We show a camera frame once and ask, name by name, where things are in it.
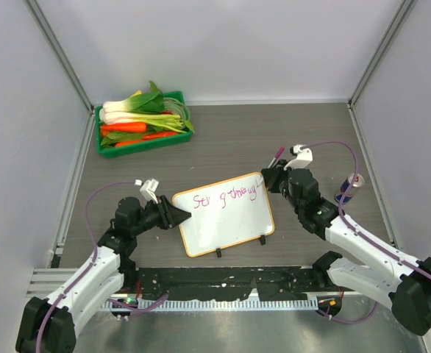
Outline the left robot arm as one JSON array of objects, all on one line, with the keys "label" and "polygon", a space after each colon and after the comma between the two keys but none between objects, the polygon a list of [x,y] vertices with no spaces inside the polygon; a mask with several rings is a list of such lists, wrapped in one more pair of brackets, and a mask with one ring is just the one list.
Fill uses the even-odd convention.
[{"label": "left robot arm", "polygon": [[85,263],[58,289],[25,305],[15,343],[17,352],[72,352],[86,324],[114,293],[129,293],[138,271],[130,256],[137,237],[157,227],[172,229],[191,214],[165,196],[146,205],[135,197],[118,203],[110,227]]}]

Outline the yellow framed whiteboard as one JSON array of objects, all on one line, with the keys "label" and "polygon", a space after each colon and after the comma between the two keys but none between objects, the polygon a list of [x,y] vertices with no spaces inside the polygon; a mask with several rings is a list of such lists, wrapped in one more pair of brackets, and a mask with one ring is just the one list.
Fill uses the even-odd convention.
[{"label": "yellow framed whiteboard", "polygon": [[172,203],[191,213],[191,217],[179,225],[189,257],[256,240],[275,230],[268,192],[260,172],[177,193]]}]

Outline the pink capped marker pen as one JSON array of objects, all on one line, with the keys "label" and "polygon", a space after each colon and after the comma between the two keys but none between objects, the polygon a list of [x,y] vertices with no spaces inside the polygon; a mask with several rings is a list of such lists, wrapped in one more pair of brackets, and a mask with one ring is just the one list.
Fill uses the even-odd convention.
[{"label": "pink capped marker pen", "polygon": [[268,168],[272,168],[275,166],[275,164],[277,163],[277,161],[279,160],[279,158],[281,157],[282,153],[284,152],[285,147],[281,146],[277,153],[274,155],[274,157],[272,158],[271,162],[268,164]]}]

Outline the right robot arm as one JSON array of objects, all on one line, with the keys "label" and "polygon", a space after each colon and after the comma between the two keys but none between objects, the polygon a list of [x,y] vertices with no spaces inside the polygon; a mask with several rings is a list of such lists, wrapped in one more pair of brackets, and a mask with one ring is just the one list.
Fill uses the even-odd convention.
[{"label": "right robot arm", "polygon": [[431,329],[431,257],[420,260],[362,228],[336,204],[325,199],[306,168],[277,165],[261,171],[271,193],[281,194],[309,233],[334,244],[361,261],[355,264],[327,252],[314,264],[313,284],[354,290],[388,308],[414,335]]}]

